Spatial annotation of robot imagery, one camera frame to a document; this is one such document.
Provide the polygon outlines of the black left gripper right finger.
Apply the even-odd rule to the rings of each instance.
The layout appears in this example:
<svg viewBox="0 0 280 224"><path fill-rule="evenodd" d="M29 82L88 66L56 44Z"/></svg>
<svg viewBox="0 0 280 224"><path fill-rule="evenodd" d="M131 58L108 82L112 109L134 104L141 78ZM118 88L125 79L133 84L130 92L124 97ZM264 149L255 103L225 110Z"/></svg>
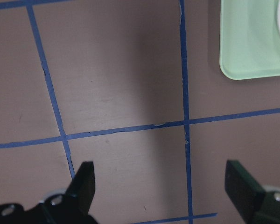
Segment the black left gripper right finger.
<svg viewBox="0 0 280 224"><path fill-rule="evenodd" d="M246 224L269 224L266 214L268 192L237 160L228 160L224 189Z"/></svg>

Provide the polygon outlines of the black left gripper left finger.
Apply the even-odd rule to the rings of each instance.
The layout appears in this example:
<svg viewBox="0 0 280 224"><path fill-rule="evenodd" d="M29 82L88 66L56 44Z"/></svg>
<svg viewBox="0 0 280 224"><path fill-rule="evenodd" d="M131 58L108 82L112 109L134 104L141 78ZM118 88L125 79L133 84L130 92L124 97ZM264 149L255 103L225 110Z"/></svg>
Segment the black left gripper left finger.
<svg viewBox="0 0 280 224"><path fill-rule="evenodd" d="M95 195L95 171L92 161L81 163L65 194L77 199L78 209L83 215L88 215Z"/></svg>

